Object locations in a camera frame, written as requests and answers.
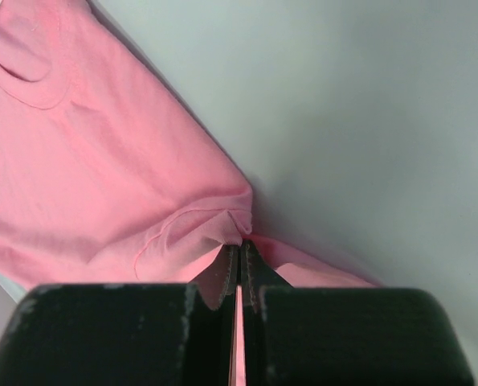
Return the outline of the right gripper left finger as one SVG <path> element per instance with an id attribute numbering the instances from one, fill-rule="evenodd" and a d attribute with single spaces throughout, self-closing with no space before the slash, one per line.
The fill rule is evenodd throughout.
<path id="1" fill-rule="evenodd" d="M 230 385 L 239 250 L 186 284 L 41 285 L 0 339 L 0 385 Z"/>

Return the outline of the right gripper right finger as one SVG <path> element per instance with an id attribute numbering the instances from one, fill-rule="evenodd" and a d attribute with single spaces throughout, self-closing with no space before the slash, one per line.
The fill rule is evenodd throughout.
<path id="1" fill-rule="evenodd" d="M 444 308 L 408 288 L 296 288 L 240 252 L 248 385 L 473 385 Z"/>

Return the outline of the pink t shirt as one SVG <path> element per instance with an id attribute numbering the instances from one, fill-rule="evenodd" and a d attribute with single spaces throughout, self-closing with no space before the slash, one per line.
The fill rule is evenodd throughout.
<path id="1" fill-rule="evenodd" d="M 302 287 L 368 282 L 253 236 L 252 189 L 84 1 L 0 1 L 0 273 L 186 284 L 253 240 Z"/>

